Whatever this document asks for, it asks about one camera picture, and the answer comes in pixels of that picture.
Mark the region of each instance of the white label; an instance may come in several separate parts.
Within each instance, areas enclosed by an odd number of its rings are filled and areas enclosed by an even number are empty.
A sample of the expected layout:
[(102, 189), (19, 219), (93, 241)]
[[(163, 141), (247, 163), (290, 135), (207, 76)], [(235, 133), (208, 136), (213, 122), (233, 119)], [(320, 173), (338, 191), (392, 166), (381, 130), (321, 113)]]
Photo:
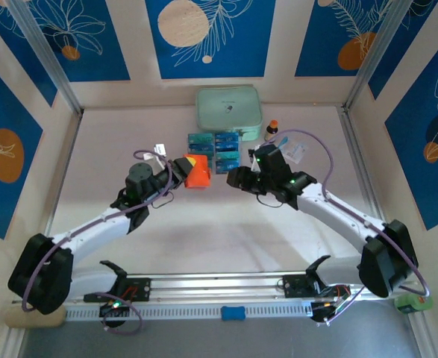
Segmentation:
[(300, 163), (300, 160), (305, 155), (307, 149), (307, 145), (300, 142), (288, 142), (286, 145), (280, 148), (283, 156), (293, 161), (295, 164)]
[(154, 146), (154, 151), (164, 157), (166, 156), (166, 146), (164, 144), (156, 144)]

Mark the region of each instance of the beige circle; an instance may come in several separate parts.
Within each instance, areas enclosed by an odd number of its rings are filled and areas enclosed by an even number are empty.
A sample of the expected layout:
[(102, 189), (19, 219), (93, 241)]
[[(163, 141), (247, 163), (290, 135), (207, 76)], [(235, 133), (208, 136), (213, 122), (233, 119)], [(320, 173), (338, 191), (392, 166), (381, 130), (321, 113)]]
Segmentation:
[(7, 5), (4, 3), (4, 0), (0, 0), (0, 6), (2, 7), (6, 7)]
[(174, 0), (157, 18), (159, 32), (168, 44), (189, 47), (201, 42), (209, 32), (205, 12), (190, 0)]
[(209, 56), (208, 54), (206, 54), (205, 56), (203, 56), (202, 62), (203, 63), (211, 63), (212, 62), (212, 57)]
[(335, 0), (317, 0), (317, 1), (318, 1), (318, 5), (320, 6), (328, 6), (335, 2)]

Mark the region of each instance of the mint green pouch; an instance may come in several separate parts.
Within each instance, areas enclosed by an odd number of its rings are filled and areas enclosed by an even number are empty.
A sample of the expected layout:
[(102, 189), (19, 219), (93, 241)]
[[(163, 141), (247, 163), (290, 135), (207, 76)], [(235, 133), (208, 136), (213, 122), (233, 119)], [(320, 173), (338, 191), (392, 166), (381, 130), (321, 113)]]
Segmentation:
[(262, 129), (262, 108), (251, 86), (204, 88), (195, 100), (197, 125), (207, 132), (239, 132), (244, 141), (256, 140)]

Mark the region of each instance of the small bottle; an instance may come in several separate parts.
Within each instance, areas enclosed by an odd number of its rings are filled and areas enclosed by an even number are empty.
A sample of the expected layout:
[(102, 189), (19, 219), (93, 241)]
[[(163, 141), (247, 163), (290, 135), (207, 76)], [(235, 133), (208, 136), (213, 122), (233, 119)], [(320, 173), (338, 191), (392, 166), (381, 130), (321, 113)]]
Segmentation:
[(265, 136), (263, 137), (266, 142), (270, 140), (278, 132), (278, 122), (274, 119), (270, 121), (269, 126), (266, 128)]

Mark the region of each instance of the blue clip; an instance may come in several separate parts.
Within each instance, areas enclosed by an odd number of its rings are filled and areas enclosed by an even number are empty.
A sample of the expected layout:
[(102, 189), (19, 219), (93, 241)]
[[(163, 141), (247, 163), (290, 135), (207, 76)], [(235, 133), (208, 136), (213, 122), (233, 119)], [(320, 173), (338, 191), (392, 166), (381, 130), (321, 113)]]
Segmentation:
[(244, 321), (245, 320), (245, 307), (227, 307), (224, 306), (220, 309), (222, 313), (223, 321)]

